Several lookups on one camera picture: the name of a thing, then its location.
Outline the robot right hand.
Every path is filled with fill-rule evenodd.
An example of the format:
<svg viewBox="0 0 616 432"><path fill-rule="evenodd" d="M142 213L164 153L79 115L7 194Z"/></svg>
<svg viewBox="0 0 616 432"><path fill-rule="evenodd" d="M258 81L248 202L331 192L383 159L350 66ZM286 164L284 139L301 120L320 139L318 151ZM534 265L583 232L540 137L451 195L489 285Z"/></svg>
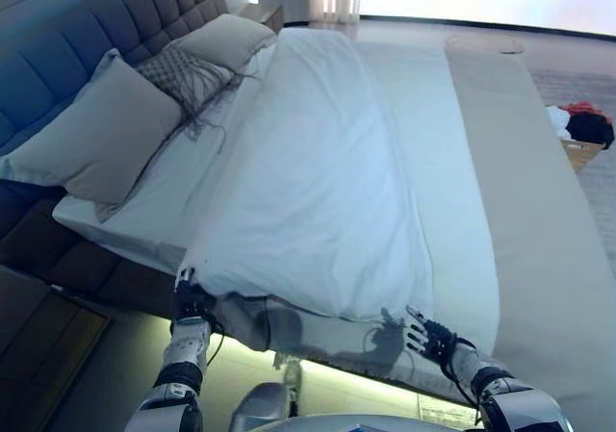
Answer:
<svg viewBox="0 0 616 432"><path fill-rule="evenodd" d="M406 347L435 364L448 361L456 348L457 335L414 307L407 306L406 312L411 318L406 331Z"/></svg>

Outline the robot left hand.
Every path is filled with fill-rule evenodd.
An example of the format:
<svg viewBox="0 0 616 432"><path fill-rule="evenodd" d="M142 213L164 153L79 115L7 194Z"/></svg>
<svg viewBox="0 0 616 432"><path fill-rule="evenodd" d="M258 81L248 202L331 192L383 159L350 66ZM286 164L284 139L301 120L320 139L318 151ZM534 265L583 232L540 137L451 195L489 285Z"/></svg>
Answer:
<svg viewBox="0 0 616 432"><path fill-rule="evenodd" d="M186 324L200 318L213 323L217 300L197 282L193 267L182 268L174 288L174 321Z"/></svg>

